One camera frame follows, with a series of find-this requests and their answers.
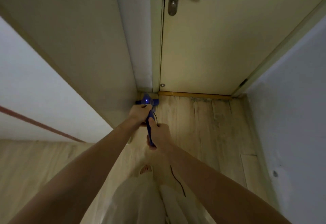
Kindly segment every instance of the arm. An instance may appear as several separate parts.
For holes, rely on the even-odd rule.
[[[166,155],[216,223],[290,223],[258,196],[177,147],[169,126],[157,126],[151,118],[149,123],[157,149]]]
[[[65,166],[9,224],[79,223],[128,139],[151,108],[133,106],[125,121]]]

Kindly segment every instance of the wall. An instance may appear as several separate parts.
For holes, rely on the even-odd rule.
[[[325,45],[326,17],[247,90],[281,211],[292,223],[326,223]]]
[[[124,34],[139,91],[152,91],[150,0],[118,0]]]
[[[87,142],[112,130],[1,17],[0,105]],[[71,141],[3,113],[0,139]]]

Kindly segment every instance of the red line on wall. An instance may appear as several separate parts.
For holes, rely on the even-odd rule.
[[[76,137],[73,137],[73,136],[68,135],[68,134],[66,134],[66,133],[64,133],[64,132],[61,132],[61,131],[56,130],[56,129],[54,129],[54,128],[51,128],[51,127],[49,127],[49,126],[47,126],[47,125],[45,125],[45,124],[43,124],[43,123],[37,122],[37,121],[35,121],[35,120],[33,120],[33,119],[30,119],[30,118],[28,118],[28,117],[26,117],[26,116],[24,116],[24,115],[21,115],[21,114],[19,114],[19,113],[17,113],[17,112],[11,111],[11,110],[9,110],[9,109],[7,109],[7,108],[5,108],[5,107],[0,106],[0,112],[2,112],[2,113],[4,113],[4,114],[7,114],[7,115],[9,115],[9,116],[12,116],[12,117],[14,117],[14,118],[18,118],[18,119],[20,119],[20,120],[23,120],[23,121],[25,121],[25,122],[27,122],[27,123],[33,124],[33,125],[38,126],[38,127],[40,127],[40,128],[46,129],[46,130],[51,131],[51,132],[53,132],[53,133],[56,133],[56,134],[58,134],[58,135],[62,135],[62,136],[67,137],[67,138],[69,138],[69,139],[71,139],[71,140],[78,141],[78,142],[84,142],[84,141],[82,141],[82,140],[79,140],[79,139],[76,138]]]

